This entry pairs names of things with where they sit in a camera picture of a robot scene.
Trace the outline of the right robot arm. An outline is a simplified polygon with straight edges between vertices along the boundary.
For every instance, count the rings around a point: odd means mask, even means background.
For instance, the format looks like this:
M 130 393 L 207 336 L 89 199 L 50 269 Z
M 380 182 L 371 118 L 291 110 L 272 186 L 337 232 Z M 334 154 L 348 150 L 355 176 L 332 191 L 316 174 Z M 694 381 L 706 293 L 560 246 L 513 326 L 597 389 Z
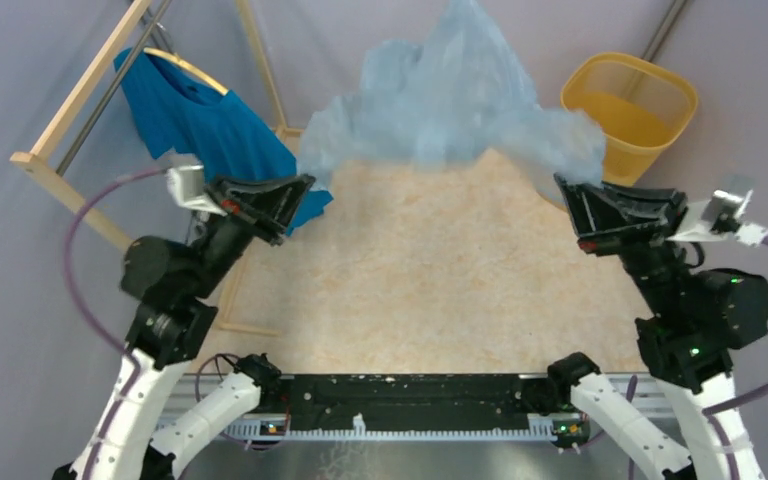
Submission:
M 656 427 L 580 352 L 548 367 L 549 404 L 589 416 L 649 479 L 762 478 L 735 402 L 730 354 L 767 335 L 768 281 L 687 259 L 706 242 L 757 246 L 767 236 L 743 218 L 749 180 L 733 177 L 699 202 L 676 189 L 556 183 L 578 247 L 617 257 L 651 310 L 635 322 L 637 346 L 682 440 Z

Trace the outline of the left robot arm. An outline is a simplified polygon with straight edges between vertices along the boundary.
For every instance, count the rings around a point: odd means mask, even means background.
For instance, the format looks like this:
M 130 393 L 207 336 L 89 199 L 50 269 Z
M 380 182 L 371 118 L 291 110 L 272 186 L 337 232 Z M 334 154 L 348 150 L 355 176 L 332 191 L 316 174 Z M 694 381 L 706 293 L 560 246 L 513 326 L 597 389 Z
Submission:
M 175 203 L 206 217 L 190 243 L 157 236 L 133 241 L 123 257 L 121 290 L 138 303 L 123 338 L 90 312 L 66 267 L 70 295 L 89 326 L 121 356 L 113 390 L 90 440 L 57 479 L 178 479 L 192 460 L 244 414 L 279 404 L 280 371 L 263 354 L 237 360 L 219 387 L 173 423 L 160 417 L 198 356 L 218 310 L 208 297 L 254 240 L 280 245 L 305 196 L 308 174 L 206 181 L 194 167 L 166 171 Z

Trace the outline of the light blue trash bag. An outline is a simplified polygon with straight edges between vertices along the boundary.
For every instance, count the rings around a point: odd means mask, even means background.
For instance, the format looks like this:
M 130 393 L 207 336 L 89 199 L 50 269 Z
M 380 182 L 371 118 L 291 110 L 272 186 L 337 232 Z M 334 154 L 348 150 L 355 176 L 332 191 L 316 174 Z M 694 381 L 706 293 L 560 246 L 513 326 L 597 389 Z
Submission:
M 495 150 L 546 195 L 600 187 L 607 141 L 580 110 L 544 107 L 533 79 L 486 10 L 452 1 L 421 42 L 368 50 L 357 87 L 310 118 L 298 169 L 320 189 L 350 160 L 441 171 Z

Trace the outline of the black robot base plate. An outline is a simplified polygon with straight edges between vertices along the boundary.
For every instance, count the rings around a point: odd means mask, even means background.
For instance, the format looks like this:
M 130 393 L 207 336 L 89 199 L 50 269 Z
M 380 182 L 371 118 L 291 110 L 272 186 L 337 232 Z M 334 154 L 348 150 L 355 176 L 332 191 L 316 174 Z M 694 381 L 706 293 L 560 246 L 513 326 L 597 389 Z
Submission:
M 255 411 L 288 415 L 293 431 L 351 429 L 361 415 L 373 432 L 430 432 L 527 429 L 530 415 L 563 408 L 540 376 L 299 374 L 282 377 Z

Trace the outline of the yellow mesh trash bin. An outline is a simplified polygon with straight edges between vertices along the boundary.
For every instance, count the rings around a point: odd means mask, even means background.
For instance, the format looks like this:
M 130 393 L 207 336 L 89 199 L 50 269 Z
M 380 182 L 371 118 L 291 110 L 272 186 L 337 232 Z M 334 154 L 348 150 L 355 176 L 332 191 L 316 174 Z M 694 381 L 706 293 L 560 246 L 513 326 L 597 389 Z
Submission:
M 560 104 L 583 111 L 602 128 L 603 179 L 632 186 L 688 127 L 699 98 L 677 73 L 630 54 L 603 52 L 572 73 Z

